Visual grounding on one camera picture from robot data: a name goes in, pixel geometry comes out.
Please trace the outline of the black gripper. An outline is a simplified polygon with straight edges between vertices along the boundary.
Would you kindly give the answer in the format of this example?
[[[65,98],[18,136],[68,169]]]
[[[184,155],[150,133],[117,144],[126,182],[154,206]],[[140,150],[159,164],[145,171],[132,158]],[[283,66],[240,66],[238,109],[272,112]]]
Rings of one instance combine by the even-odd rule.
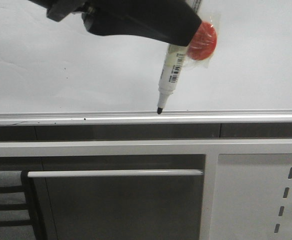
[[[90,0],[30,0],[46,9],[46,17],[60,22],[69,14],[92,14],[95,8]]]

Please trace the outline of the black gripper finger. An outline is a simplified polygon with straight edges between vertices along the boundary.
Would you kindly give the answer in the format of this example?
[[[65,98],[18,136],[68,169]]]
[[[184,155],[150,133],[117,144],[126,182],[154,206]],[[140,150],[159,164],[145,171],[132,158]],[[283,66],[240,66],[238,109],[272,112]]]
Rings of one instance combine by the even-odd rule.
[[[92,8],[82,19],[98,36],[139,36],[186,47],[202,23],[184,0],[94,0]]]

